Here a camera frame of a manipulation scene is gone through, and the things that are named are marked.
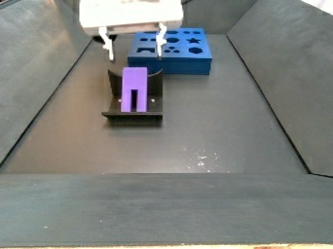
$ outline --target shape sorter block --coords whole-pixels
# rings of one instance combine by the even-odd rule
[[[156,32],[136,33],[127,62],[131,67],[147,67],[150,73],[163,69],[166,74],[210,74],[213,54],[205,30],[202,28],[169,30],[162,58],[158,58]]]

